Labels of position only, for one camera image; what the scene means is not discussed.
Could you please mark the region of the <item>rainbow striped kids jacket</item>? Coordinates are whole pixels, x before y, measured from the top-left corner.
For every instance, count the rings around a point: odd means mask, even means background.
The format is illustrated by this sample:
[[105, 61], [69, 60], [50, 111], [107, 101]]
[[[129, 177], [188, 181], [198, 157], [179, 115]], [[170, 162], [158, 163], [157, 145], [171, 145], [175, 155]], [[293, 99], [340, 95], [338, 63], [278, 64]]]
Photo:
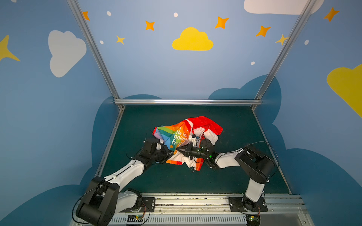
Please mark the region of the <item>rainbow striped kids jacket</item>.
[[153, 130], [153, 136], [173, 151], [173, 156], [166, 163], [173, 165], [186, 164], [189, 168], [200, 171], [204, 163], [200, 157], [186, 157], [177, 148], [192, 144], [201, 147], [201, 141], [208, 139], [211, 144], [218, 141], [218, 136], [223, 132], [223, 128], [213, 120], [199, 116], [187, 118], [175, 125], [159, 126]]

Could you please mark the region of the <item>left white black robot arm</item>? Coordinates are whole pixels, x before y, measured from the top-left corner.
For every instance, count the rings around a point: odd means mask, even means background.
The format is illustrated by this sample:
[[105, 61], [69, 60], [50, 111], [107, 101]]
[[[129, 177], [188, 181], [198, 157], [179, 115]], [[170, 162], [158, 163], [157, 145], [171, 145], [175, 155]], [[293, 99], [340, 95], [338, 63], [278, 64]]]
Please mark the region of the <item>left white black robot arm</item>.
[[95, 177], [72, 209], [72, 219], [78, 224], [107, 226], [116, 213], [126, 209], [139, 209], [142, 193], [129, 189], [122, 192], [132, 180], [143, 174], [153, 164], [163, 164], [173, 156], [173, 151], [156, 138], [144, 141], [143, 147], [129, 163], [105, 177]]

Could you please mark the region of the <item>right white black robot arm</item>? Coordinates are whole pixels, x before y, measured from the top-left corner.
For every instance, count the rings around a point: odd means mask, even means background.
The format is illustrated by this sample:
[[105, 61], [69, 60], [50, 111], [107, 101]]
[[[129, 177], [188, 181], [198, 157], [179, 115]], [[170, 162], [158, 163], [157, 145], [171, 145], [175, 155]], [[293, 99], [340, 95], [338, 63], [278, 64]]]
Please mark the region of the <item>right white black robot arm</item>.
[[195, 147], [190, 143], [180, 146], [176, 150], [192, 160], [202, 159], [211, 169], [241, 167], [249, 176], [249, 183], [243, 198], [236, 204], [239, 211], [268, 211], [263, 195], [264, 188], [278, 165], [262, 151], [256, 149], [253, 144], [236, 151], [217, 153], [211, 141], [204, 139], [201, 141], [200, 147]]

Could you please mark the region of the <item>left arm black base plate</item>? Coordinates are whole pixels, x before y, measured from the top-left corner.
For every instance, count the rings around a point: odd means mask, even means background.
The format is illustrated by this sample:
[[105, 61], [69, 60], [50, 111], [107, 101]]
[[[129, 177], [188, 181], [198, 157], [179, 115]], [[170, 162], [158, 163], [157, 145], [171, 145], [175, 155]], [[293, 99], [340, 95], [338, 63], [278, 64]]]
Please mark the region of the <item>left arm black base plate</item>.
[[123, 210], [122, 212], [154, 212], [156, 207], [156, 199], [154, 197], [143, 197], [142, 201], [137, 201], [132, 208]]

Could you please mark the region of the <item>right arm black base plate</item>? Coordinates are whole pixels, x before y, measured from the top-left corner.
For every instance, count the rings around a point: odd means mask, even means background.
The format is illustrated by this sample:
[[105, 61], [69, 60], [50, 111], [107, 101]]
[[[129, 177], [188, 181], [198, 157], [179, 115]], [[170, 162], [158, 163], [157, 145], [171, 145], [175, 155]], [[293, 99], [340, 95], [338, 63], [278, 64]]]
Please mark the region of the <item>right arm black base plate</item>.
[[263, 197], [260, 197], [257, 202], [253, 202], [244, 197], [229, 197], [229, 206], [231, 212], [267, 212], [268, 208]]

